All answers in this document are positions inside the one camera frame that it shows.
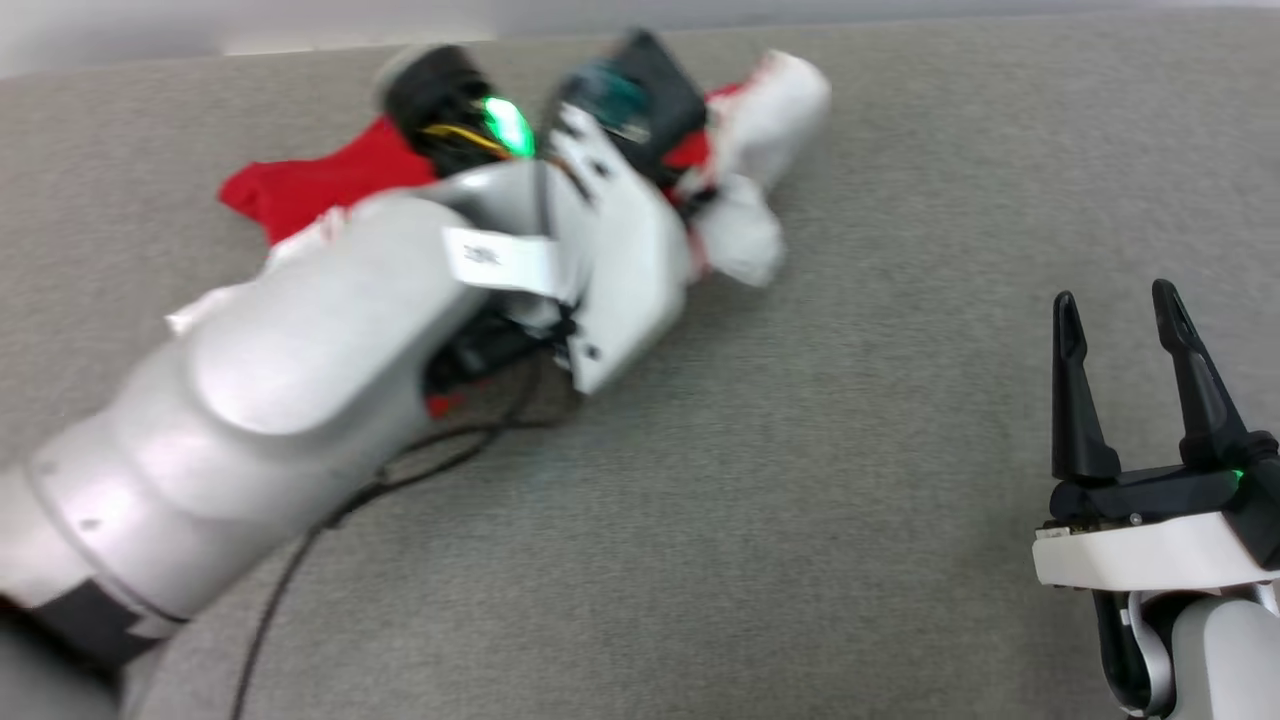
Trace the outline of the grey fabric sofa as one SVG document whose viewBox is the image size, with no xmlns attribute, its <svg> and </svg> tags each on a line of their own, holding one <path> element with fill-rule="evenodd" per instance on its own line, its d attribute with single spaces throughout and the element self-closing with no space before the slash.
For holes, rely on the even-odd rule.
<svg viewBox="0 0 1280 720">
<path fill-rule="evenodd" d="M 1157 278 L 1280 437 L 1280 8 L 664 37 L 708 87 L 829 77 L 780 275 L 323 538 L 244 720 L 1123 720 L 1030 556 L 1051 306 L 1126 466 L 1179 459 Z"/>
</svg>

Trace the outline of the white label tag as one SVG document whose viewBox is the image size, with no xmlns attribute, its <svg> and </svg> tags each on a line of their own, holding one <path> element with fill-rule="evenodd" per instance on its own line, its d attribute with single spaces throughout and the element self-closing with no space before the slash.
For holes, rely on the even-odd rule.
<svg viewBox="0 0 1280 720">
<path fill-rule="evenodd" d="M 451 274 L 484 290 L 556 299 L 561 291 L 558 243 L 545 236 L 518 236 L 449 227 L 442 242 Z"/>
</svg>

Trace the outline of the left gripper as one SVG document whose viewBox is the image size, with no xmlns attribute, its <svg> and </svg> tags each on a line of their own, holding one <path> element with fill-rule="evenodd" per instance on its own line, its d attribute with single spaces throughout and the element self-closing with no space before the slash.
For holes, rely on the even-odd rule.
<svg viewBox="0 0 1280 720">
<path fill-rule="evenodd" d="M 502 236 L 499 287 L 552 338 L 593 395 L 630 369 L 684 310 L 692 259 L 680 163 L 707 104 L 648 29 L 570 72 L 548 104 L 536 158 L 485 169 L 486 227 Z"/>
</svg>

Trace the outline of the red and white garment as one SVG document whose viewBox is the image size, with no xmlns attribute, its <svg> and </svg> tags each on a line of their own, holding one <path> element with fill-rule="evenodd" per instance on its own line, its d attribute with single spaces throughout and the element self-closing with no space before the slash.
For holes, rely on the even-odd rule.
<svg viewBox="0 0 1280 720">
<path fill-rule="evenodd" d="M 383 113 L 330 155 L 236 172 L 220 199 L 265 231 L 268 259 L 253 279 L 166 319 L 212 407 L 283 436 L 351 418 L 379 395 L 422 391 L 435 416 L 456 387 L 547 346 L 566 365 L 518 319 L 520 292 L 458 282 L 442 242 L 449 227 L 498 232 L 485 224 L 485 169 L 539 155 L 561 81 L 538 128 L 489 92 L 486 126 L 509 158 L 443 179 Z M 701 96 L 701 132 L 669 158 L 681 169 L 667 197 L 684 210 L 692 259 L 685 305 L 708 273 L 773 281 L 785 241 L 767 196 L 828 117 L 832 86 L 813 63 L 769 50 L 742 82 Z"/>
</svg>

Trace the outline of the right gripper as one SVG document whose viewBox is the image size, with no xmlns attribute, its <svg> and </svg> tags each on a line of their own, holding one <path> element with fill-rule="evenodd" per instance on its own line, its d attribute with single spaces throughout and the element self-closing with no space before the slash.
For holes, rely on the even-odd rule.
<svg viewBox="0 0 1280 720">
<path fill-rule="evenodd" d="M 1179 452 L 1188 468 L 1120 475 L 1085 372 L 1079 309 L 1071 292 L 1060 292 L 1051 462 L 1062 482 L 1051 496 L 1052 518 L 1032 543 L 1038 580 L 1108 592 L 1280 582 L 1280 443 L 1245 429 L 1176 286 L 1157 279 L 1151 293 L 1160 343 L 1175 372 L 1184 428 Z"/>
</svg>

